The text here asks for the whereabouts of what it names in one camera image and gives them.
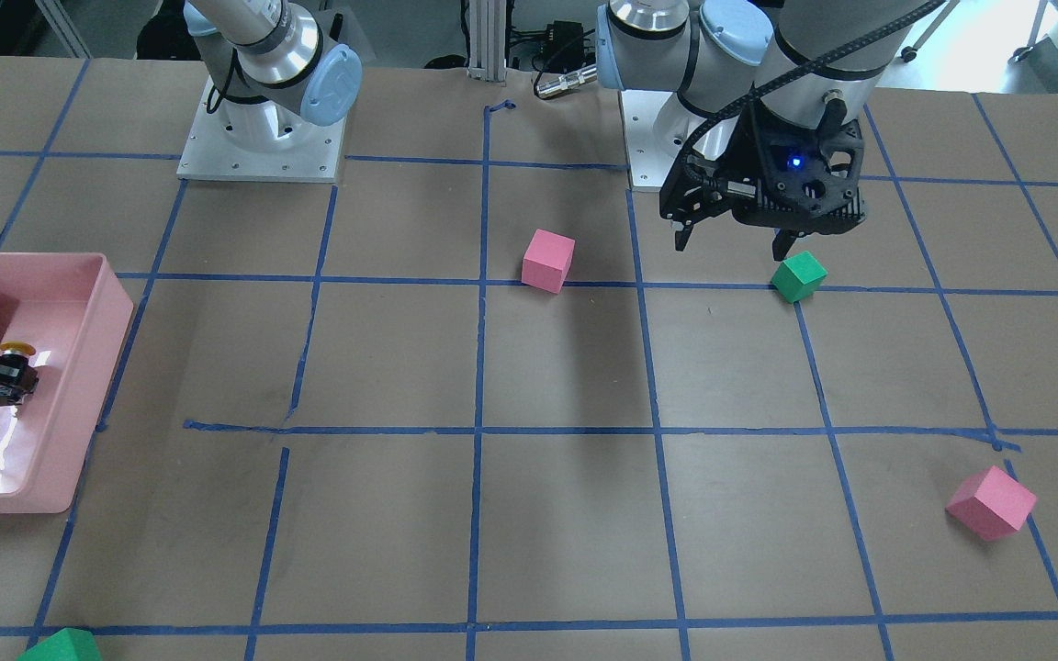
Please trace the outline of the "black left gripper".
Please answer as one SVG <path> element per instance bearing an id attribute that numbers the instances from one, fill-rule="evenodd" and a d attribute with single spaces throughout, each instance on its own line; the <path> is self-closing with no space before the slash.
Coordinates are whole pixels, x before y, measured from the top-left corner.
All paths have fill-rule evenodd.
<path id="1" fill-rule="evenodd" d="M 796 239 L 839 235 L 864 222 L 858 188 L 864 147 L 857 118 L 824 118 L 810 129 L 748 106 L 720 157 L 688 154 L 672 164 L 658 213 L 672 223 L 677 252 L 687 250 L 697 223 L 726 213 L 744 225 L 776 229 L 771 256 L 781 263 Z"/>

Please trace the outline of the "green cube near left arm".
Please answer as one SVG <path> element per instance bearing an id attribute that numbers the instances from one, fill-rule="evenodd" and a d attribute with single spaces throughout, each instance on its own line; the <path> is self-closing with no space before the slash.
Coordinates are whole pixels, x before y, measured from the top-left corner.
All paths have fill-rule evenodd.
<path id="1" fill-rule="evenodd" d="M 786 304 L 810 297 L 827 279 L 828 270 L 811 252 L 798 252 L 778 264 L 770 284 Z"/>

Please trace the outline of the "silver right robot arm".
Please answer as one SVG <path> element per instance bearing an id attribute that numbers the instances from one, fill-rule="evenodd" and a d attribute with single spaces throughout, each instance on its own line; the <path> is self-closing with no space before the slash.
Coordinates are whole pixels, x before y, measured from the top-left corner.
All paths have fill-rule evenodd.
<path id="1" fill-rule="evenodd" d="M 364 65 L 338 41 L 335 18 L 324 27 L 310 10 L 289 1 L 187 1 L 182 13 L 219 97 L 211 112 L 267 106 L 312 127 L 348 116 Z M 25 351 L 0 351 L 1 402 L 32 393 L 38 379 Z"/>

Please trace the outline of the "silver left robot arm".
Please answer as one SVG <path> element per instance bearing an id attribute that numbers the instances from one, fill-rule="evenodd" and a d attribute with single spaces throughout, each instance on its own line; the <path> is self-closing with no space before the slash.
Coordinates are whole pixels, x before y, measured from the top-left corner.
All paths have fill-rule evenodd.
<path id="1" fill-rule="evenodd" d="M 936 1 L 609 1 L 597 80 L 620 93 L 631 185 L 658 192 L 685 250 L 730 215 L 776 229 L 772 258 L 856 229 L 861 111 Z"/>

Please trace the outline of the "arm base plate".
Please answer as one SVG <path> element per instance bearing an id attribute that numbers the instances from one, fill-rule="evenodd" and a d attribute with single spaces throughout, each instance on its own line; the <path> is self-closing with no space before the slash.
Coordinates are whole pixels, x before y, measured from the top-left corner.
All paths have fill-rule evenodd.
<path id="1" fill-rule="evenodd" d="M 658 192 L 685 140 L 703 124 L 675 92 L 625 89 L 620 93 L 630 187 Z"/>
<path id="2" fill-rule="evenodd" d="M 207 112 L 213 80 L 203 84 L 177 177 L 211 183 L 334 185 L 340 177 L 347 120 L 328 127 L 308 124 L 273 102 L 219 102 Z"/>

